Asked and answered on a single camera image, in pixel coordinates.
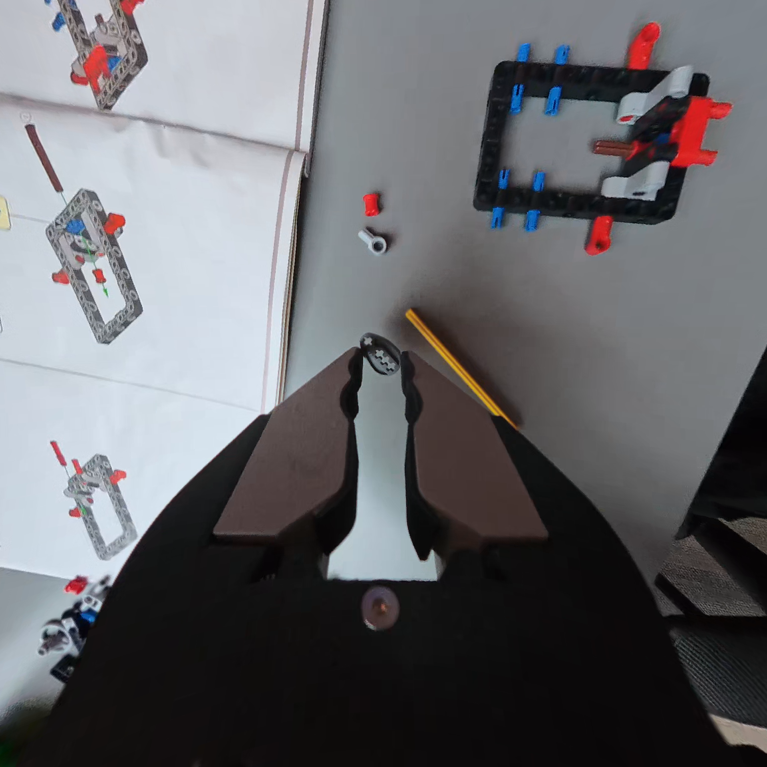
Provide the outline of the long yellow axle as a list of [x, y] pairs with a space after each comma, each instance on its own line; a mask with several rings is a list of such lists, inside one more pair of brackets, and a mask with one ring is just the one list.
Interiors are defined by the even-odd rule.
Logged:
[[449, 368], [459, 377], [459, 379], [470, 390], [474, 397], [486, 408], [494, 417], [502, 418], [513, 429], [519, 430], [518, 425], [510, 416], [494, 401], [494, 399], [483, 389], [478, 381], [470, 372], [460, 363], [455, 355], [446, 347], [446, 345], [436, 336], [433, 330], [412, 308], [405, 313], [405, 318], [417, 330], [420, 336], [427, 344], [442, 358]]

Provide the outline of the white instruction booklet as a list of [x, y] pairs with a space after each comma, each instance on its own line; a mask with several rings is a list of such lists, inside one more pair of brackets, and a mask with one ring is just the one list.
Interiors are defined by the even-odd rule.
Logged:
[[116, 574], [282, 398], [328, 4], [1, 3], [2, 568]]

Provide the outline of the pile of plastic building pieces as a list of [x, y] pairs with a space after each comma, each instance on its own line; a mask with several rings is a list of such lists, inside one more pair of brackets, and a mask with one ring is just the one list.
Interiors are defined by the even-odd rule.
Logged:
[[74, 598], [72, 605], [63, 610], [60, 617], [43, 625], [37, 654], [41, 658], [54, 658], [49, 673], [61, 685], [72, 678], [111, 588], [110, 575], [98, 580], [78, 575], [64, 587], [64, 593]]

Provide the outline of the black frame assembly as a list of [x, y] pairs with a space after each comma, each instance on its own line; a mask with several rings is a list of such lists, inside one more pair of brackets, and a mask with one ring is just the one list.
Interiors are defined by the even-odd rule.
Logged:
[[[522, 44], [514, 61], [496, 65], [473, 194], [475, 210], [489, 213], [492, 230], [501, 229], [508, 214], [524, 216], [528, 233], [543, 218], [579, 219], [590, 223], [584, 250], [597, 256], [610, 249], [614, 225], [659, 225], [675, 216], [688, 169], [717, 159], [704, 147], [710, 123], [727, 118], [733, 105], [711, 98], [709, 76], [692, 66], [652, 69], [661, 33], [658, 23], [645, 24], [621, 67], [571, 64], [566, 44], [549, 63], [534, 62], [531, 45]], [[502, 164], [503, 139], [526, 97], [544, 101], [546, 117], [558, 116], [564, 101], [614, 105], [615, 123], [628, 130], [627, 139], [597, 140], [592, 153], [619, 159], [619, 174], [604, 178], [595, 193], [547, 189], [542, 170], [528, 187], [514, 186], [511, 169]]]

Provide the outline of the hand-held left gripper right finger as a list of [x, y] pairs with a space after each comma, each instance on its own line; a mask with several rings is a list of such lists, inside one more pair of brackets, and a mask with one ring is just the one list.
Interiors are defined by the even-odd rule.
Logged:
[[407, 528], [419, 559], [547, 541], [489, 412], [414, 352], [403, 352], [400, 373]]

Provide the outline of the dark grey oval piece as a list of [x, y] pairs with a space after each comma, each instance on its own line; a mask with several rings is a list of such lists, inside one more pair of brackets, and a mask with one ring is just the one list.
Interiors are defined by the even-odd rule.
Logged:
[[398, 347], [383, 336], [367, 332], [360, 338], [360, 350], [371, 368], [379, 375], [393, 376], [400, 370]]

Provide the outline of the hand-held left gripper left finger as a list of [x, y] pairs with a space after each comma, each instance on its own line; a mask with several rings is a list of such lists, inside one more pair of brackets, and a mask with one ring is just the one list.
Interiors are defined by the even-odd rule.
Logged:
[[314, 548], [328, 557], [354, 526], [354, 420], [363, 355], [351, 348], [269, 414], [214, 527], [215, 539]]

